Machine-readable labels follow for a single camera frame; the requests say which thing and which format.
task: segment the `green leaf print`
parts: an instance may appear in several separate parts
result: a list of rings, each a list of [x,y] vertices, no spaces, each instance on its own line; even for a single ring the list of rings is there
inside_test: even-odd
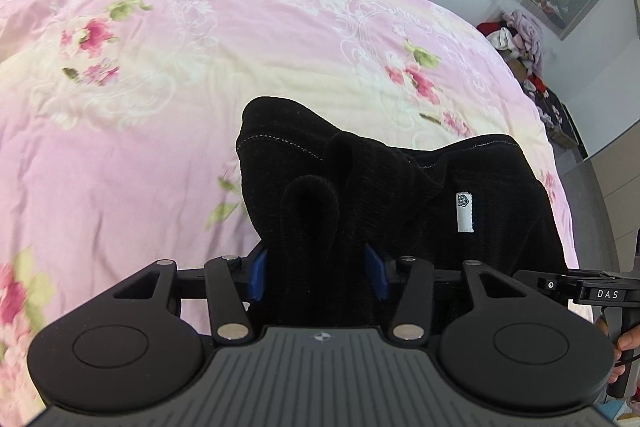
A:
[[[77,80],[78,79],[78,70],[75,70],[74,68],[62,68],[62,72],[66,74],[66,76],[68,76],[71,80]]]
[[[420,114],[420,118],[424,118],[427,121],[436,123],[438,125],[442,125],[442,122],[440,120],[438,120],[437,118],[435,118],[434,116],[429,116],[428,114],[424,114],[423,112],[421,112],[419,114]]]
[[[209,214],[206,229],[209,230],[212,225],[221,223],[236,209],[239,203],[220,203],[212,213]]]
[[[126,1],[119,1],[111,4],[109,10],[109,17],[111,20],[121,22],[127,20],[133,13],[134,7]]]
[[[220,185],[225,192],[236,191],[236,186],[232,182],[225,180],[222,176],[218,178],[218,185]]]
[[[113,21],[125,21],[136,10],[136,6],[144,11],[152,10],[151,4],[145,4],[143,0],[122,0],[111,3],[107,6],[109,17]]]
[[[37,306],[34,306],[29,301],[24,303],[24,315],[27,317],[29,324],[31,326],[31,331],[35,335],[42,331],[44,326],[46,325],[46,321],[44,318],[44,314],[41,309]]]
[[[415,61],[418,62],[423,68],[429,68],[430,70],[434,70],[438,67],[438,63],[440,59],[436,57],[436,55],[431,54],[424,48],[420,46],[416,46],[414,48],[414,58]]]

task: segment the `circular pad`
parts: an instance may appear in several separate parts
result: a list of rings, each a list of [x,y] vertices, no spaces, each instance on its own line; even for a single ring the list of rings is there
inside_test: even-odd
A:
[[[80,334],[74,353],[78,360],[93,367],[122,367],[142,357],[148,346],[148,338],[136,328],[99,326]]]
[[[98,298],[42,330],[27,364],[47,404],[105,414],[173,396],[202,359],[199,334],[166,308],[147,299]]]
[[[535,339],[532,348],[530,339]],[[513,362],[544,365],[560,360],[569,350],[566,337],[554,328],[542,324],[512,324],[494,336],[495,348]]]
[[[610,340],[540,299],[486,299],[440,338],[445,373],[486,407],[541,415],[592,403],[613,369]]]

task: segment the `bed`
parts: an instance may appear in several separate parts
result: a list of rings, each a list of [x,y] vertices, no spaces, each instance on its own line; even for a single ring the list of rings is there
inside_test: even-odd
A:
[[[0,0],[0,425],[43,407],[26,353],[44,325],[156,259],[255,245],[234,144],[260,95],[413,149],[510,134],[578,267],[534,104],[427,0]],[[206,331],[197,302],[182,316]]]

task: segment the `grooved plate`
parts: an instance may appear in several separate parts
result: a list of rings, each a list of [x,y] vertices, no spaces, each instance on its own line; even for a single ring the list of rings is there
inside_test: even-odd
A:
[[[540,419],[484,409],[459,396],[431,359],[377,330],[269,328],[225,347],[196,384],[146,411],[85,417],[55,407],[33,427],[604,427],[595,409]]]

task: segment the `handle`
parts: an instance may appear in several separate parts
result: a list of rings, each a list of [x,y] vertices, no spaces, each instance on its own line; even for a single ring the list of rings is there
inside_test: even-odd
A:
[[[242,260],[210,259],[204,266],[209,322],[213,341],[222,346],[245,344],[254,339],[231,271],[241,268]]]
[[[433,264],[405,255],[396,260],[399,272],[408,273],[404,290],[391,320],[388,338],[403,347],[429,340],[433,315]]]
[[[613,308],[604,310],[609,338],[616,343],[620,335],[640,325],[640,309],[637,308]],[[640,353],[640,347],[627,349],[622,352],[620,362],[626,362]],[[625,372],[618,379],[607,386],[607,394],[613,398],[629,398],[636,393],[638,388],[638,373],[640,372],[640,359],[625,363]]]

